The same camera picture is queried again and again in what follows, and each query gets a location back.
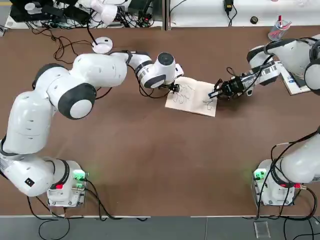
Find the white shelf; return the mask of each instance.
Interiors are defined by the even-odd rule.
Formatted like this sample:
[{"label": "white shelf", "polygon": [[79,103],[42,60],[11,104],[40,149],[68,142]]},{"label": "white shelf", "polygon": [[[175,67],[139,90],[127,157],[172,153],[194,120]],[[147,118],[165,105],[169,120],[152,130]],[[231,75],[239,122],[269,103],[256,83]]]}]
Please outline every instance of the white shelf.
[{"label": "white shelf", "polygon": [[[170,9],[181,0],[171,0]],[[232,21],[234,27],[273,26],[282,19],[292,21],[293,26],[320,25],[320,0],[234,0],[238,11]],[[250,18],[258,17],[256,25]],[[187,0],[171,13],[172,27],[227,27],[229,19],[223,0]]]}]

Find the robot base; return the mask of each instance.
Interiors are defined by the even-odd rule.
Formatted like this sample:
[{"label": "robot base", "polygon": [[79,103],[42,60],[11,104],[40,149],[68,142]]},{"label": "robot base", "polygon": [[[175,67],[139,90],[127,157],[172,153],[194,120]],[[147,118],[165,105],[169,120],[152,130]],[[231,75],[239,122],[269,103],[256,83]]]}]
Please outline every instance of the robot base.
[{"label": "robot base", "polygon": [[[262,161],[253,173],[253,197],[255,198],[254,200],[257,204],[260,199],[261,188],[265,181],[265,177],[270,170],[271,163],[271,159]],[[255,180],[257,178],[257,175],[262,176],[260,180]],[[265,183],[266,184],[264,185],[261,198],[261,202],[264,205],[282,206],[284,204],[285,206],[290,206],[292,204],[295,194],[294,187],[289,188],[289,194],[286,198],[288,188],[278,185],[272,178],[271,174],[269,174]]]},{"label": "robot base", "polygon": [[92,50],[96,54],[106,54],[114,47],[112,40],[105,36],[98,37],[95,41],[97,44],[92,43]]},{"label": "robot base", "polygon": [[84,204],[86,181],[77,180],[77,174],[83,174],[85,180],[88,174],[75,161],[66,161],[69,165],[69,177],[61,189],[49,189],[47,193],[48,204],[55,207],[73,208]]}]

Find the green led light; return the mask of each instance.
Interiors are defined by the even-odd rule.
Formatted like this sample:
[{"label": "green led light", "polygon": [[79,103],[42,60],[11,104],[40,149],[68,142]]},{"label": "green led light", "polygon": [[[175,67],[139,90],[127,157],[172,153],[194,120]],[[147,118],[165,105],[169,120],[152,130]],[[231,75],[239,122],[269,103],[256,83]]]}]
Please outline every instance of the green led light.
[{"label": "green led light", "polygon": [[267,170],[266,169],[257,169],[256,171],[254,171],[254,176],[256,178],[256,180],[262,180],[265,178],[265,175],[267,173]]},{"label": "green led light", "polygon": [[76,180],[84,180],[86,178],[86,173],[82,170],[74,170],[73,171],[74,179]]}]

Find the paper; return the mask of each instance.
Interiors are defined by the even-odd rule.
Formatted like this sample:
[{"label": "paper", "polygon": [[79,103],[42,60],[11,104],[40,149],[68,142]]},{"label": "paper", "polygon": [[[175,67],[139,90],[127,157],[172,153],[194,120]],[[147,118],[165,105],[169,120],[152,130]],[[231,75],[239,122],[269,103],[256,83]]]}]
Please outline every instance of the paper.
[{"label": "paper", "polygon": [[285,69],[285,67],[282,65],[280,61],[276,62],[276,67],[280,70],[283,82],[286,88],[288,89],[290,95],[296,95],[310,91],[310,88],[308,88],[307,86],[299,87],[296,81],[292,78],[292,76],[288,73],[288,71]]},{"label": "paper", "polygon": [[168,94],[166,108],[211,117],[216,115],[217,98],[210,99],[208,96],[213,91],[214,84],[188,77],[179,77],[174,83],[179,84],[180,89],[179,92]]}]

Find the desk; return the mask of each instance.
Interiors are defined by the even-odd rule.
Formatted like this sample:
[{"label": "desk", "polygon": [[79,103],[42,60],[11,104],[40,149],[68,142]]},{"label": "desk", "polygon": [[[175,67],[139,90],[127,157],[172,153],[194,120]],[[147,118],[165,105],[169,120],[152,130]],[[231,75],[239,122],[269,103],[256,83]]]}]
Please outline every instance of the desk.
[{"label": "desk", "polygon": [[[248,51],[268,42],[268,30],[128,28],[93,29],[92,33],[108,35],[114,50],[147,51],[152,59],[169,52],[185,76],[215,83],[229,79],[228,66],[238,74],[246,72]],[[318,33],[319,27],[293,27],[287,37]],[[54,30],[54,34],[71,41],[90,40],[85,29]],[[88,45],[75,47],[77,52],[92,52]],[[56,48],[50,38],[29,30],[11,30],[1,39],[1,136],[15,96],[31,90],[39,68],[54,62]],[[68,61],[73,58],[71,49],[65,56]],[[167,109],[165,101],[142,97],[129,71],[125,82],[98,100],[86,118],[72,121],[61,114],[54,116],[48,143],[39,155],[80,163],[113,215],[249,216],[256,214],[251,172],[270,157],[273,145],[313,132],[320,119],[316,110],[320,98],[311,92],[290,96],[281,80],[257,86],[251,97],[219,101],[214,118]],[[0,185],[0,215],[30,215],[26,197],[3,178]],[[320,196],[319,184],[310,187]],[[305,192],[301,196],[309,197]],[[32,202],[37,214],[48,214]],[[310,211],[310,198],[301,197],[296,203],[286,207],[284,214]],[[263,214],[278,211],[278,207],[262,209]],[[71,212],[97,215],[97,204],[88,199],[83,209]]]}]

